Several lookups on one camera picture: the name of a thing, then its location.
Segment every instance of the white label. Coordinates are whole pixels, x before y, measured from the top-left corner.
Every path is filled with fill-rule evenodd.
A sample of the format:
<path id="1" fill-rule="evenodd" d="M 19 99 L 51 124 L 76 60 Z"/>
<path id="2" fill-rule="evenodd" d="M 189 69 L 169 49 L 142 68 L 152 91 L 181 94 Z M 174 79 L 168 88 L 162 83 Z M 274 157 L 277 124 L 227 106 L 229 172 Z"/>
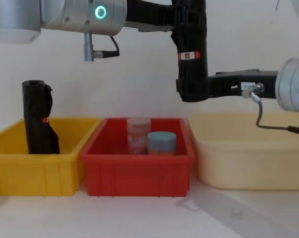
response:
<path id="1" fill-rule="evenodd" d="M 256 85 L 256 83 L 241 82 L 241 90 L 245 90 L 245 89 L 251 88 L 254 85 Z"/>
<path id="2" fill-rule="evenodd" d="M 147 137 L 136 137 L 128 135 L 128 141 L 134 143 L 146 143 L 148 141 Z"/>
<path id="3" fill-rule="evenodd" d="M 195 58 L 195 52 L 181 53 L 181 60 L 193 60 Z"/>

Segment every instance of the blue lid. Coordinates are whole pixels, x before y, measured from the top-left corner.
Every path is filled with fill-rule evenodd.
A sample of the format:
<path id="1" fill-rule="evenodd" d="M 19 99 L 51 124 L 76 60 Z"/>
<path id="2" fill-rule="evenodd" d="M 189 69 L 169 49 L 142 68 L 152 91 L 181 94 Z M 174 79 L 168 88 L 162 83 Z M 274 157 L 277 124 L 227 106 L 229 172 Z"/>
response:
<path id="1" fill-rule="evenodd" d="M 175 151 L 177 135 L 168 131 L 157 131 L 148 134 L 148 148 L 155 151 Z"/>

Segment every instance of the table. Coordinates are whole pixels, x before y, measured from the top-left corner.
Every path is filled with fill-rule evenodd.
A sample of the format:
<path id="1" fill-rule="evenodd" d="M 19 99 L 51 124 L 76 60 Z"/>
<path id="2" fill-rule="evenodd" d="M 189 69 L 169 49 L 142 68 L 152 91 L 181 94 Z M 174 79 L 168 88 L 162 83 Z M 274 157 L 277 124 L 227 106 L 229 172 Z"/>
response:
<path id="1" fill-rule="evenodd" d="M 185 198 L 0 197 L 0 238 L 299 238 L 299 192 L 222 191 L 192 179 Z"/>

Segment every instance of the black trash bag roll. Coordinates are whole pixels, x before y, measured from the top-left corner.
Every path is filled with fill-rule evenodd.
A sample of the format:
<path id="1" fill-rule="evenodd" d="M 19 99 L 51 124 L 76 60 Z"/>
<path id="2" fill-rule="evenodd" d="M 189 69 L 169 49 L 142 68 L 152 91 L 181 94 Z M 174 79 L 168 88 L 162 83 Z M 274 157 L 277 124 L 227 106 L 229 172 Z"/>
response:
<path id="1" fill-rule="evenodd" d="M 24 121 L 30 154 L 60 154 L 59 138 L 50 126 L 51 87 L 43 81 L 22 83 Z"/>
<path id="2" fill-rule="evenodd" d="M 172 0 L 173 5 L 183 5 L 201 13 L 199 28 L 184 27 L 173 31 L 171 37 L 178 53 L 199 52 L 200 58 L 179 60 L 177 91 L 184 102 L 199 102 L 209 98 L 207 62 L 207 17 L 206 0 Z"/>

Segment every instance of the red label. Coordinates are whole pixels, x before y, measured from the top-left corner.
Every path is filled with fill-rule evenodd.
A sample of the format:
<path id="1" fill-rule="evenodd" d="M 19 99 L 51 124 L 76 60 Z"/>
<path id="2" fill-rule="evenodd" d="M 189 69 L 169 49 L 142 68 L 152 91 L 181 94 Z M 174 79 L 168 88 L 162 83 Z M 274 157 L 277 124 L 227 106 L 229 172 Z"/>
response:
<path id="1" fill-rule="evenodd" d="M 195 59 L 200 59 L 201 54 L 199 51 L 195 51 Z"/>

